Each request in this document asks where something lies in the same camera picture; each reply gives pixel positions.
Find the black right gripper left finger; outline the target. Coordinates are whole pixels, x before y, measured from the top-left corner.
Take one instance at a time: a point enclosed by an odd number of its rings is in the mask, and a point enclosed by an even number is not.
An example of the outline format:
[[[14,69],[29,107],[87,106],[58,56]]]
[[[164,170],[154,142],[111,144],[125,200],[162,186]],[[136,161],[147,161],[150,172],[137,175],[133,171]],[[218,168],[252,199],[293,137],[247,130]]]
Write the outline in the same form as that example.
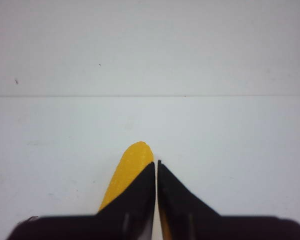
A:
[[[155,164],[94,215],[45,216],[19,223],[10,240],[136,240],[153,221]]]

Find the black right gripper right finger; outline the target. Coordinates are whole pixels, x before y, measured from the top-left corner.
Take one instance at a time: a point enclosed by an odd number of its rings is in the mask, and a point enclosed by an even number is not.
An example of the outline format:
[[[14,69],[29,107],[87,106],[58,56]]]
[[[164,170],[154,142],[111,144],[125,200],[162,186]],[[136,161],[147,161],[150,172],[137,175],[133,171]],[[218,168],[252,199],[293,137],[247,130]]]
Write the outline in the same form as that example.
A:
[[[266,215],[221,215],[161,162],[157,200],[165,240],[300,240],[300,224]]]

